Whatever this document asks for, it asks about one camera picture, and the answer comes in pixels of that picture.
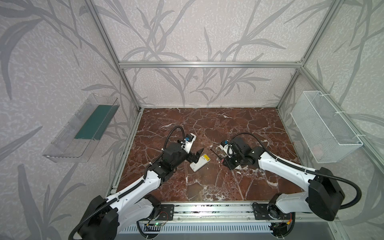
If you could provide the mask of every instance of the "workstation enclosure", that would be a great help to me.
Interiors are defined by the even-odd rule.
[[[362,190],[323,222],[329,237],[381,239],[383,3],[0,1],[0,238],[66,239],[90,200],[119,185],[144,111],[265,108],[277,109],[302,165]],[[303,91],[320,91],[363,146],[318,163],[291,115]],[[90,158],[43,156],[90,94],[119,104]]]

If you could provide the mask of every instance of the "white wire mesh basket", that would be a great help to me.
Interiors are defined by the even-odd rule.
[[[304,91],[291,115],[318,163],[338,162],[362,146],[356,132],[320,91]]]

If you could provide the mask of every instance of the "red marble tabletop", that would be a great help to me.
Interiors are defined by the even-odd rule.
[[[269,171],[248,167],[230,171],[211,150],[224,156],[218,147],[239,132],[251,132],[265,142],[271,152],[300,163],[275,108],[172,108],[145,109],[141,118],[118,190],[133,183],[144,173],[163,147],[174,125],[197,136],[191,151],[204,148],[211,160],[197,172],[185,161],[177,172],[157,190],[156,198],[166,201],[236,201],[270,200],[277,192],[286,194],[302,190]],[[170,141],[181,139],[176,130]],[[259,146],[251,136],[243,135],[251,147]]]

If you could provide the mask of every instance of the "wall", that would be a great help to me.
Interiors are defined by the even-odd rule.
[[[94,2],[119,61],[299,61],[332,0]],[[126,76],[143,106],[274,107],[292,72],[138,68]]]
[[[106,193],[137,113],[83,1],[1,1],[0,15],[0,239],[66,239]],[[90,93],[121,104],[91,159],[43,157]]]
[[[344,1],[329,29],[305,65],[333,99],[349,114],[384,153],[384,112],[382,108],[384,70],[384,1]],[[283,106],[283,122],[300,160],[306,166],[330,169],[334,175],[359,185],[362,199],[338,212],[350,239],[382,239],[384,235],[384,176],[358,149],[337,163],[318,164],[290,116],[303,91],[314,90],[300,77]],[[355,191],[346,190],[345,202]]]

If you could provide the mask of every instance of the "yellow label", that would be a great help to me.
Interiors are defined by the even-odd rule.
[[[210,158],[209,158],[206,154],[204,154],[203,157],[204,157],[207,161],[210,160]]]

